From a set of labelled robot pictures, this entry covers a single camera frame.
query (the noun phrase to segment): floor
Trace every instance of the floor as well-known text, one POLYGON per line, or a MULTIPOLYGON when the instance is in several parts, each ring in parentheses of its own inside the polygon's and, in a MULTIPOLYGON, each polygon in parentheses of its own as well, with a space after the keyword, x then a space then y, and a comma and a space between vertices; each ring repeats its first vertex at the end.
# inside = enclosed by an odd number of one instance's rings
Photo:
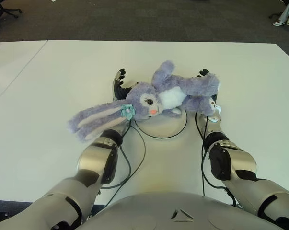
POLYGON ((7 0, 0 41, 126 40, 277 43, 289 55, 289 26, 274 27, 278 0, 7 0))

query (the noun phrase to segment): stuffed bunny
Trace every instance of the stuffed bunny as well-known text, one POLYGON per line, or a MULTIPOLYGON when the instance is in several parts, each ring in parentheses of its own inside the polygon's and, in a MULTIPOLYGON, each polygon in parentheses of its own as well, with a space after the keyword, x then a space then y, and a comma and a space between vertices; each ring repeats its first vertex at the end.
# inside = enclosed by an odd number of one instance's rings
MULTIPOLYGON (((80 111, 68 122, 70 130, 77 133, 80 140, 90 140, 132 118, 145 120, 161 113, 179 117, 178 106, 187 111, 213 114, 216 105, 212 96, 219 88, 217 77, 207 71, 204 77, 183 78, 172 75, 173 70, 172 62, 162 63, 151 84, 138 82, 133 88, 123 89, 126 96, 120 95, 120 100, 80 111)), ((125 71, 122 69, 118 74, 122 79, 125 71)))

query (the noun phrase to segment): plush rabbit eye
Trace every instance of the plush rabbit eye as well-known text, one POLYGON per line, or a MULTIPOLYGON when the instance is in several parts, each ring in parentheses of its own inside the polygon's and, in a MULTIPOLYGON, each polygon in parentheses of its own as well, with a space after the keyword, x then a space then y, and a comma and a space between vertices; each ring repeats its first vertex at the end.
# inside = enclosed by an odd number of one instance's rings
POLYGON ((144 102, 146 102, 147 104, 149 105, 152 105, 153 104, 153 100, 152 99, 145 99, 144 102))

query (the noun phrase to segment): robot forearm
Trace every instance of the robot forearm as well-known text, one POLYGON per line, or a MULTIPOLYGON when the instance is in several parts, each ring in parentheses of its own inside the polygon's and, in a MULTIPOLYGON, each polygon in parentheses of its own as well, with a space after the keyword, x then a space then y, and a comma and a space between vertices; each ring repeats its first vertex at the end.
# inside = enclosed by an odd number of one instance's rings
POLYGON ((67 178, 20 214, 0 222, 0 230, 75 229, 90 215, 103 184, 115 175, 117 149, 127 124, 106 130, 79 158, 76 176, 67 178))
MULTIPOLYGON (((206 119, 197 115, 201 136, 206 119)), ((218 112, 208 117, 203 140, 212 174, 224 183, 244 210, 289 229, 289 191, 273 181, 256 177, 255 160, 225 136, 218 112)))

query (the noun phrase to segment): white plush belly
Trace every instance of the white plush belly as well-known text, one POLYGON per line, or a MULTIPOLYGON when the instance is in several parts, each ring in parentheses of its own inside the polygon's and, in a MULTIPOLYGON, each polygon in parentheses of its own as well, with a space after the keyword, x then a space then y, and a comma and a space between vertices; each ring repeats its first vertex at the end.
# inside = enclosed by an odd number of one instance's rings
POLYGON ((187 95, 183 93, 179 86, 176 86, 170 90, 166 90, 159 94, 163 109, 173 109, 180 106, 186 96, 187 95))

